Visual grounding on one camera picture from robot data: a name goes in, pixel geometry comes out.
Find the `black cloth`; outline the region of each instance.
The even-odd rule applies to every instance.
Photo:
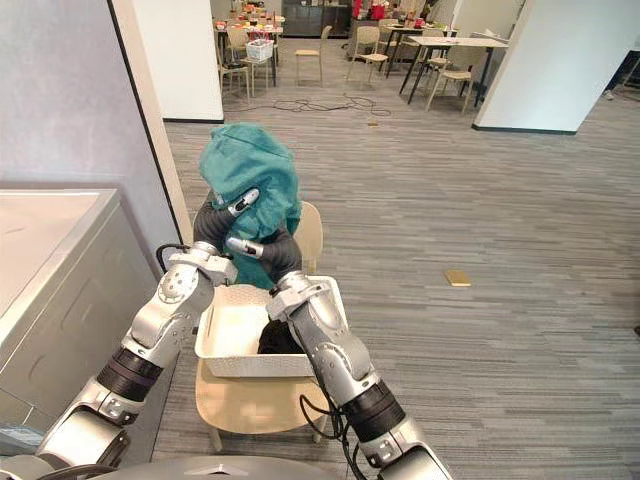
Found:
[[[289,325],[280,320],[272,320],[262,329],[258,342],[258,354],[304,353],[293,339]]]

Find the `teal cloth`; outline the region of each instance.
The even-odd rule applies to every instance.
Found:
[[[211,132],[211,142],[200,157],[200,174],[216,195],[214,208],[224,208],[251,187],[260,197],[233,224],[231,235],[263,241],[286,224],[291,234],[300,222],[298,176],[293,153],[259,125],[236,123]],[[270,289],[260,263],[235,254],[236,283]]]

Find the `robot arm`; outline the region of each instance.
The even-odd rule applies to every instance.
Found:
[[[286,321],[303,348],[327,400],[346,416],[359,448],[383,480],[450,480],[408,416],[371,364],[362,341],[351,333],[330,289],[301,271],[300,250],[286,231],[260,245],[230,238],[231,249],[261,259],[276,288],[267,305],[272,319]]]
[[[220,255],[223,241],[235,218],[258,196],[251,189],[224,210],[213,210],[207,199],[196,217],[196,242],[171,256],[169,270],[118,350],[47,432],[36,452],[40,459],[54,468],[118,465],[129,444],[123,427],[143,409],[147,393],[177,356],[194,319],[211,304],[214,288],[235,280],[236,268]]]

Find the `white plastic basket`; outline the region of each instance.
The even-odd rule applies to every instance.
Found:
[[[259,38],[247,43],[247,58],[261,62],[273,56],[273,40]]]
[[[334,302],[345,319],[338,284],[332,277],[310,276],[331,287]],[[252,285],[217,287],[211,307],[200,318],[195,351],[217,377],[311,377],[304,354],[258,355],[262,329],[269,322],[264,308],[267,290]]]

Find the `dining table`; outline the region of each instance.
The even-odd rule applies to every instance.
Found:
[[[396,59],[396,55],[398,54],[400,44],[402,43],[402,37],[404,35],[422,35],[422,32],[424,32],[425,30],[440,30],[442,31],[445,37],[455,37],[458,34],[458,30],[451,30],[451,29],[443,30],[440,28],[429,26],[428,24],[425,24],[423,27],[418,27],[418,28],[408,27],[404,25],[385,25],[382,28],[384,28],[385,30],[389,30],[389,39],[387,40],[387,45],[384,48],[385,55],[389,53],[389,48],[391,47],[391,42],[393,42],[393,38],[397,37],[396,47],[393,49],[391,61],[387,66],[386,78],[389,78],[389,72],[393,67],[393,63]],[[381,68],[382,68],[382,63],[380,63],[380,67],[378,68],[378,71],[380,71]]]
[[[411,94],[409,95],[409,100],[407,103],[411,103],[413,100],[413,95],[418,88],[418,84],[420,83],[420,78],[424,73],[425,68],[427,68],[428,60],[431,58],[434,50],[448,50],[453,46],[463,46],[463,47],[477,47],[484,48],[487,52],[487,58],[484,62],[484,68],[482,69],[482,75],[480,77],[480,84],[478,85],[475,106],[478,106],[480,102],[480,96],[482,95],[484,89],[484,82],[487,78],[487,71],[489,70],[489,64],[491,63],[491,56],[493,55],[493,50],[495,48],[508,48],[509,44],[505,41],[495,40],[493,38],[467,38],[467,37],[423,37],[423,36],[410,36],[411,40],[416,42],[419,45],[419,48],[416,51],[416,55],[413,58],[413,62],[407,71],[407,75],[404,78],[404,82],[402,82],[402,87],[400,88],[400,93],[403,92],[404,87],[409,82],[409,78],[411,77],[411,73],[415,68],[416,64],[419,62],[420,55],[422,51],[426,48],[427,54],[422,57],[422,62],[420,65],[420,70],[418,71],[418,75],[416,76],[416,80],[413,84],[413,88],[411,89]]]

